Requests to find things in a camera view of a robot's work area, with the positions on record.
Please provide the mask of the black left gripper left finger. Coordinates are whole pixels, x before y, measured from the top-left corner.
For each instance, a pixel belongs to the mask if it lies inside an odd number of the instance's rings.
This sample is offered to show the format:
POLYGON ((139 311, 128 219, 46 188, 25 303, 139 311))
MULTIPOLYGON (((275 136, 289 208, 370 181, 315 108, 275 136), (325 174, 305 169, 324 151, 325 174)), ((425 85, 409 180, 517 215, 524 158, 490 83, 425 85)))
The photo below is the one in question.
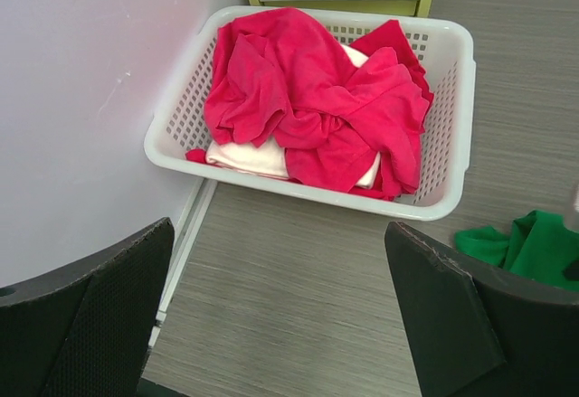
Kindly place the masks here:
POLYGON ((125 240, 1 289, 1 394, 134 396, 171 260, 162 218, 125 240))

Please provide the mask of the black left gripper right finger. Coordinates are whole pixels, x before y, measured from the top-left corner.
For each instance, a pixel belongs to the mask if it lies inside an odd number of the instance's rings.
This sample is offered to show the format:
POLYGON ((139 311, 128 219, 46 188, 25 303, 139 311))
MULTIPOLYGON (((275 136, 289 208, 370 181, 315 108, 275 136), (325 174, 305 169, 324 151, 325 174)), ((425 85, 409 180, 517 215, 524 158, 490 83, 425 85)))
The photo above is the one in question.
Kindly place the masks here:
POLYGON ((424 396, 575 396, 578 295, 476 260, 402 222, 384 245, 424 396))

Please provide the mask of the white plastic laundry basket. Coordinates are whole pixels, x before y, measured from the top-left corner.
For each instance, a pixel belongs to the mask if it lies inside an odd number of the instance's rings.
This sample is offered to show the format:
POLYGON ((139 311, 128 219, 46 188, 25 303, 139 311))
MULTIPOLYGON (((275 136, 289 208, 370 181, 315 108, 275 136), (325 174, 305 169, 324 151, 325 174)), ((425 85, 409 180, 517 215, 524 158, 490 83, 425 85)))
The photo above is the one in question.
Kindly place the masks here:
POLYGON ((470 33, 450 21, 397 19, 434 94, 421 138, 421 178, 414 194, 383 201, 186 161, 186 151, 206 149, 211 142, 203 107, 212 86, 217 31, 238 17, 261 10, 248 5, 225 7, 211 15, 191 39, 164 87, 146 133, 144 150, 149 161, 209 180, 393 218, 430 222, 453 212, 470 166, 476 63, 470 33))

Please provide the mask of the green t shirt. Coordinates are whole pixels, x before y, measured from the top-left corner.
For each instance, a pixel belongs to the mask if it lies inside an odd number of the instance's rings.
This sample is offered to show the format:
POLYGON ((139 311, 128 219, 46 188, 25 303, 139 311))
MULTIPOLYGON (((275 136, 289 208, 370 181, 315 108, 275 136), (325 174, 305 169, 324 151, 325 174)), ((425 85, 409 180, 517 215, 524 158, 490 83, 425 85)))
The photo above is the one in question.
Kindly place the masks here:
POLYGON ((563 217, 534 210, 512 222, 509 234, 492 226, 456 232, 458 251, 518 276, 578 290, 578 233, 563 217))

